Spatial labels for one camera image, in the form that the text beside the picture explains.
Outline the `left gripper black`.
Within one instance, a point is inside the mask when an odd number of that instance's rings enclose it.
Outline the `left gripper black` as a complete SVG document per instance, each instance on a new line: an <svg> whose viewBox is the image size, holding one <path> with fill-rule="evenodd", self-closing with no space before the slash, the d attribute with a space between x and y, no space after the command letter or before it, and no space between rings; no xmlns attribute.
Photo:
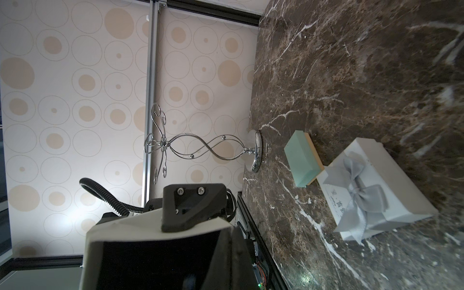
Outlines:
<svg viewBox="0 0 464 290"><path fill-rule="evenodd" d="M121 217L162 210L161 230L165 233L183 232L214 218L230 222L237 210L236 197L223 184L169 185L163 188L162 198L151 199L144 207L125 204L105 188L98 188L97 197Z"/></svg>

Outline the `white lift-off box base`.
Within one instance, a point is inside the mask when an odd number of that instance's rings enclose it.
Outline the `white lift-off box base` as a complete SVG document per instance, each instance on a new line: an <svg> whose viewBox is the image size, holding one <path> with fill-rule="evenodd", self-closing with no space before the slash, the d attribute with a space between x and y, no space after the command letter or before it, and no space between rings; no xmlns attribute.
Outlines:
<svg viewBox="0 0 464 290"><path fill-rule="evenodd" d="M103 219L86 235L82 290L256 290L240 229L216 217L177 233L163 212Z"/></svg>

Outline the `mint green box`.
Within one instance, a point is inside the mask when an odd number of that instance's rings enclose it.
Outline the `mint green box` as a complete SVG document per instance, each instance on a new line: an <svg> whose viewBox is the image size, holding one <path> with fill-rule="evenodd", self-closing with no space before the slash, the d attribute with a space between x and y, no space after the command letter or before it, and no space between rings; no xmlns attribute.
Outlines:
<svg viewBox="0 0 464 290"><path fill-rule="evenodd" d="M296 187L310 185L325 169L307 132L295 130L284 151Z"/></svg>

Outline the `white gift box grey bow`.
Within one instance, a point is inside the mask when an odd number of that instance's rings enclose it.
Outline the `white gift box grey bow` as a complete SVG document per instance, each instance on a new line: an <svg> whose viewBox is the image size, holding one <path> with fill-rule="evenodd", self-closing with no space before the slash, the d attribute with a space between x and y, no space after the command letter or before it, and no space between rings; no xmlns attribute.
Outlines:
<svg viewBox="0 0 464 290"><path fill-rule="evenodd" d="M356 138L317 177L345 241L363 240L438 214L383 144Z"/></svg>

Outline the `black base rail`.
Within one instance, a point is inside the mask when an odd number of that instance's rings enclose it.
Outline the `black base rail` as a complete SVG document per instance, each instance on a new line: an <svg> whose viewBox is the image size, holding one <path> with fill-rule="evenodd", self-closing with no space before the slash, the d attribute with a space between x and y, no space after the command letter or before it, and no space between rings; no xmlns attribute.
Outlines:
<svg viewBox="0 0 464 290"><path fill-rule="evenodd" d="M288 290L253 217L245 204L242 192L238 192L236 226L244 236L246 248L251 257L251 265L260 290Z"/></svg>

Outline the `diagonal aluminium rail left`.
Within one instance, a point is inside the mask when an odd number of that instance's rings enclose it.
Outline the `diagonal aluminium rail left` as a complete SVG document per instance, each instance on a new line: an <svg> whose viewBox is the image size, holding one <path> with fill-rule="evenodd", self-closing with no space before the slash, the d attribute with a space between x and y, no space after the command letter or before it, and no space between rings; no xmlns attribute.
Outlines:
<svg viewBox="0 0 464 290"><path fill-rule="evenodd" d="M145 140L144 140L144 180L142 206L145 206L151 199L151 192L154 189L152 154L148 145L149 138L153 134L153 121L151 119L151 109L155 104L156 84L157 84L157 56L158 56L158 24L160 16L160 2L150 1L149 37L147 46L147 75L146 75L146 121L145 121Z"/></svg>

